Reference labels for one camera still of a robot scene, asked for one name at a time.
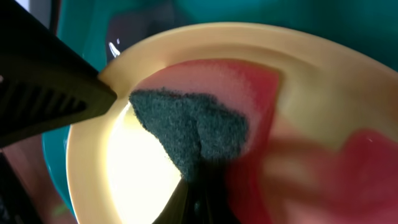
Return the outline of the green rimmed plate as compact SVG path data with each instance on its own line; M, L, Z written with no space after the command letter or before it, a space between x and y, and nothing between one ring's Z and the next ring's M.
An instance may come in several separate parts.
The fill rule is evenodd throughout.
M78 223L397 222L397 73L359 52L209 23L99 79L117 100L68 137Z

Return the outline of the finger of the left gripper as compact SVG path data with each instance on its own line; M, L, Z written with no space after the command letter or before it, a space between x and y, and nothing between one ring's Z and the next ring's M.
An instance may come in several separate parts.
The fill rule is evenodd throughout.
M1 1L1 146L105 114L116 93L16 1Z

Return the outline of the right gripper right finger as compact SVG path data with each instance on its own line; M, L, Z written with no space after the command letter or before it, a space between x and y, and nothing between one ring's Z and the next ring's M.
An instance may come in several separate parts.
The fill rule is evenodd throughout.
M200 212L204 224L240 224L228 205L224 167L209 162L201 164Z

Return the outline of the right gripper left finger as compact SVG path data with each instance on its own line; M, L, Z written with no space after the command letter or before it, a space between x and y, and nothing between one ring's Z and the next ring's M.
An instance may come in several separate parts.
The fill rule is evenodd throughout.
M153 224L188 224L193 216L194 196L192 186L181 179Z

